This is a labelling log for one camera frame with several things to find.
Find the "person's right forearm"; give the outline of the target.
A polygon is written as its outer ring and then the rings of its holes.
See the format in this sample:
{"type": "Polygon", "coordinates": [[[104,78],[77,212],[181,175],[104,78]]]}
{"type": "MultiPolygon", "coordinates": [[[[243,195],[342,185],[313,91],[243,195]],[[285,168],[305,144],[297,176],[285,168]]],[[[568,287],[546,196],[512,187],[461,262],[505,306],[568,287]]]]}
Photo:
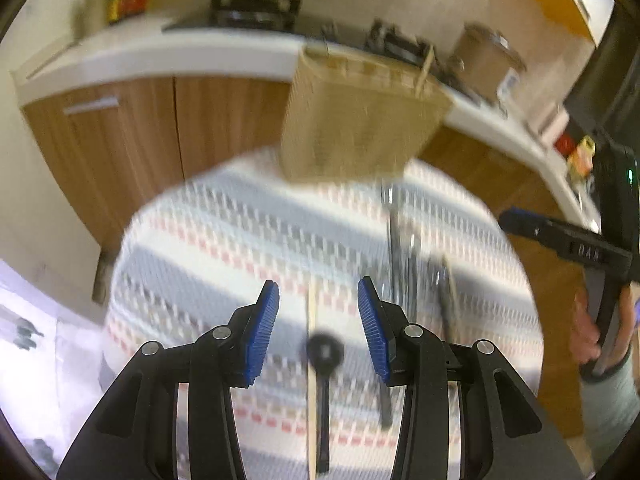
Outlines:
{"type": "Polygon", "coordinates": [[[580,381],[582,422],[593,467],[599,470],[623,441],[639,414],[630,351],[594,382],[580,381]]]}

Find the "person's right hand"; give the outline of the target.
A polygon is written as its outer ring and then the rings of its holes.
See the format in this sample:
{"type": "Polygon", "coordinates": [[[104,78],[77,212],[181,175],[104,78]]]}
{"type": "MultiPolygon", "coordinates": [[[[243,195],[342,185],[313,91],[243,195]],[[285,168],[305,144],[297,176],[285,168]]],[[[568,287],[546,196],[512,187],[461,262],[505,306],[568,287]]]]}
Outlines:
{"type": "MultiPolygon", "coordinates": [[[[574,298],[575,312],[572,330],[570,331],[570,353],[579,365],[588,364],[601,355],[599,344],[600,332],[589,315],[588,295],[584,288],[578,288],[574,298]]],[[[606,370],[621,362],[629,350],[634,326],[636,326],[636,310],[634,310],[634,285],[627,284],[620,292],[618,300],[620,311],[620,328],[612,350],[606,359],[606,370]]]]}

